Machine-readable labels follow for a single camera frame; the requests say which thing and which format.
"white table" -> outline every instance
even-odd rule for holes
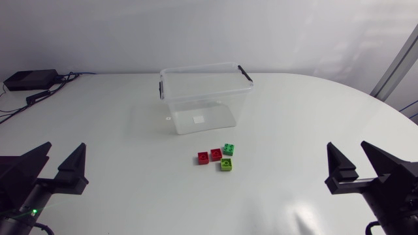
[[[364,234],[376,218],[361,195],[330,194],[326,145],[345,153],[361,178],[375,177],[361,141],[418,161],[416,124],[328,80],[250,76],[255,91],[236,127],[177,135],[158,74],[85,75],[0,125],[0,155],[50,141],[40,177],[53,178],[87,144],[83,195],[53,195],[38,220],[57,235]],[[36,92],[7,93],[0,109]],[[224,143],[235,145],[232,172],[197,165],[197,152]]]

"white wall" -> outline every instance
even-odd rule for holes
[[[369,93],[417,22],[417,0],[2,0],[0,80],[236,61]]]

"green lego brick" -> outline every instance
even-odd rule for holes
[[[233,162],[231,159],[221,159],[221,170],[230,171],[233,169]]]
[[[232,156],[234,154],[234,145],[225,144],[225,147],[223,147],[223,154]]]

